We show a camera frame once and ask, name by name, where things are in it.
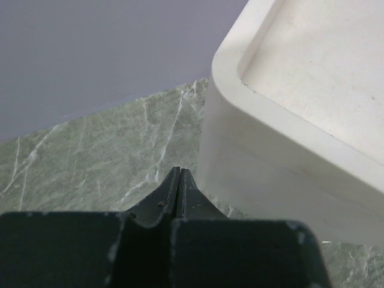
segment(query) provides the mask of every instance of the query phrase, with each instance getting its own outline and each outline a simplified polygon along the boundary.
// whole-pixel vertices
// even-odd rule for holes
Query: gray wall
[[[208,76],[247,0],[0,0],[0,140]]]

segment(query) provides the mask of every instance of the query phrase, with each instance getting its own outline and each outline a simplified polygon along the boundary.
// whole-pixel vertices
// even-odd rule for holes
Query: marble tile
[[[173,166],[196,174],[202,79],[0,144],[0,213],[125,210]],[[231,218],[249,218],[216,198]],[[384,248],[321,245],[335,288],[384,287]]]

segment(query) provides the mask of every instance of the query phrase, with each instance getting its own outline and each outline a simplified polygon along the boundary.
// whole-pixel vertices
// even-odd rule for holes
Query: white tray
[[[321,240],[384,245],[383,11],[250,0],[212,62],[199,187]]]

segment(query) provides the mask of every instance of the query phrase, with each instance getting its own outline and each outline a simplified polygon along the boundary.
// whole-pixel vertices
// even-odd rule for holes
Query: wall
[[[0,140],[209,75],[247,0],[0,0]]]

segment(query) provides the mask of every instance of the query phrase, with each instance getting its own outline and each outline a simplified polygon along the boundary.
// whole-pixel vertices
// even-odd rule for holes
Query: green marble floor
[[[202,79],[0,144],[0,213],[118,211],[159,185],[173,166],[196,174]],[[211,199],[226,215],[241,211]],[[384,287],[384,249],[322,245],[336,288]]]

